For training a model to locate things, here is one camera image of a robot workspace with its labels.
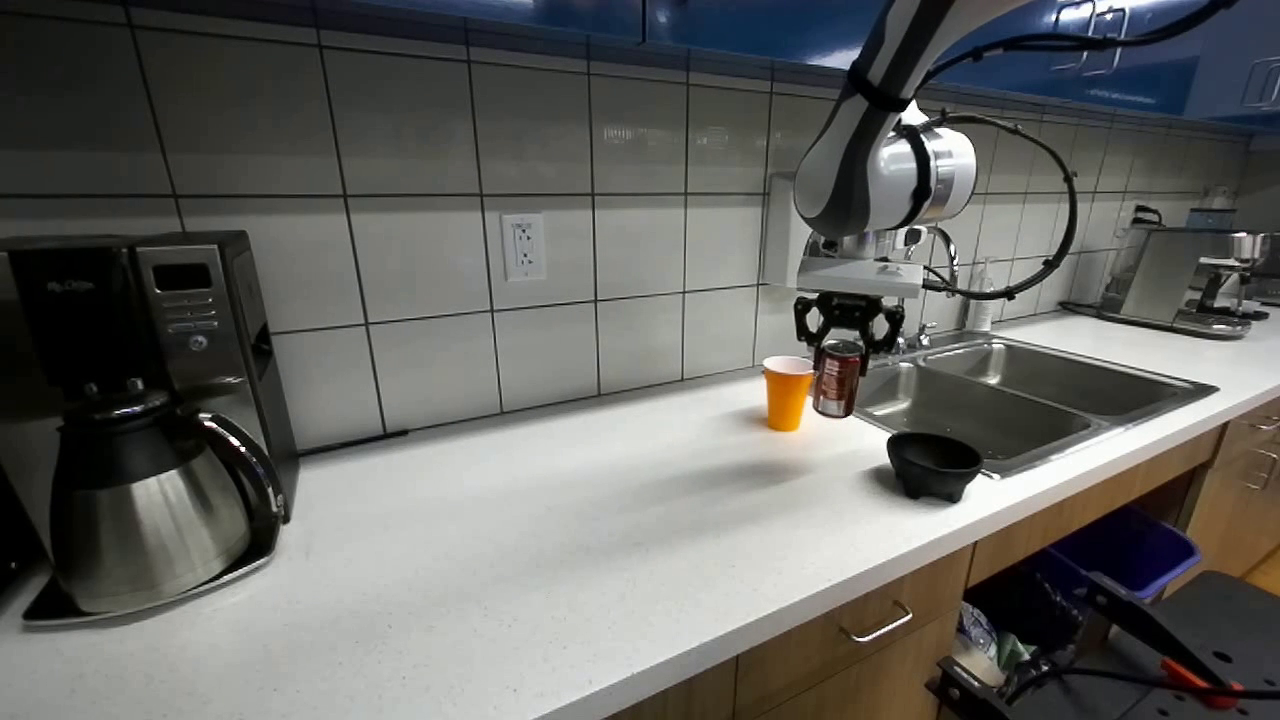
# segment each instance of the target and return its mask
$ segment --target paper cup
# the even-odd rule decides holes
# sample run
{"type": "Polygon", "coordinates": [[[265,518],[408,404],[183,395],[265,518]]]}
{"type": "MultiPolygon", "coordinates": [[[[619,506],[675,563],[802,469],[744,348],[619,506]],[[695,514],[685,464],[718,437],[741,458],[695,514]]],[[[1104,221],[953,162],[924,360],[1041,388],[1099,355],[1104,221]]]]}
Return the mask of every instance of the paper cup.
{"type": "Polygon", "coordinates": [[[768,408],[764,418],[777,433],[795,433],[809,404],[811,360],[809,355],[764,355],[768,408]]]}

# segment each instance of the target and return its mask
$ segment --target electrical outlet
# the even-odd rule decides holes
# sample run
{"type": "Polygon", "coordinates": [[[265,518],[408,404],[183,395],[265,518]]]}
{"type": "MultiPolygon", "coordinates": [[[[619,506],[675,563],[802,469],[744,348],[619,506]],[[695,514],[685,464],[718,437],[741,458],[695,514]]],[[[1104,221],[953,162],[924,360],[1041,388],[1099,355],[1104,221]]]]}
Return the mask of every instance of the electrical outlet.
{"type": "Polygon", "coordinates": [[[507,282],[549,281],[549,233],[546,215],[505,215],[507,282]]]}

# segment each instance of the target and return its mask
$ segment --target kitchen sink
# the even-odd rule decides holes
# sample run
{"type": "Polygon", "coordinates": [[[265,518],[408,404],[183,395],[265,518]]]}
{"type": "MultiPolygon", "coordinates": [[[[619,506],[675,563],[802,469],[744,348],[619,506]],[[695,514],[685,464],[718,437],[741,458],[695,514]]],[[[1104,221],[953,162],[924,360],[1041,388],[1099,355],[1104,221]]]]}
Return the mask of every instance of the kitchen sink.
{"type": "Polygon", "coordinates": [[[1212,393],[1179,376],[981,337],[878,360],[862,378],[858,416],[887,433],[958,437],[1008,477],[1212,393]]]}
{"type": "Polygon", "coordinates": [[[985,452],[985,464],[998,472],[1035,464],[1099,426],[1093,416],[912,360],[878,365],[858,393],[864,418],[887,433],[958,437],[985,452]]]}
{"type": "Polygon", "coordinates": [[[1192,384],[1179,376],[1155,376],[1033,345],[1008,345],[993,337],[936,348],[921,355],[921,365],[948,376],[1013,388],[1109,425],[1152,418],[1160,410],[1184,408],[1216,393],[1212,384],[1192,384]]]}

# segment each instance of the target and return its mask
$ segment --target white countertop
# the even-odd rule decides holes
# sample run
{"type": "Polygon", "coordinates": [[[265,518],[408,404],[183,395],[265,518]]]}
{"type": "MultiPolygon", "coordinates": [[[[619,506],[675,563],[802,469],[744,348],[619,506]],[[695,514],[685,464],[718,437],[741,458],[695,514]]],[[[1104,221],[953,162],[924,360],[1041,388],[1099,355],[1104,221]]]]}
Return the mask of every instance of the white countertop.
{"type": "Polygon", "coordinates": [[[760,378],[419,433],[317,457],[278,563],[78,632],[0,616],[0,717],[605,717],[948,555],[1280,393],[1242,345],[1099,320],[1005,337],[1216,384],[964,505],[884,481],[884,433],[764,433],[760,378]]]}

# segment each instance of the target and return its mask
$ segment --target stainless steel carafe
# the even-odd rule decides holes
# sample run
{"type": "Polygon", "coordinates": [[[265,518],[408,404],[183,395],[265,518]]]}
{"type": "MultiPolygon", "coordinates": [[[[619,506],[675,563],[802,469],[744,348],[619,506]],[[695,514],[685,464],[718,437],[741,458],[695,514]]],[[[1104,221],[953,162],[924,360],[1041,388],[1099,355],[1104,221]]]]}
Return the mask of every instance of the stainless steel carafe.
{"type": "Polygon", "coordinates": [[[70,410],[52,481],[52,570],[85,613],[136,613],[280,535],[267,457],[169,395],[70,410]]]}

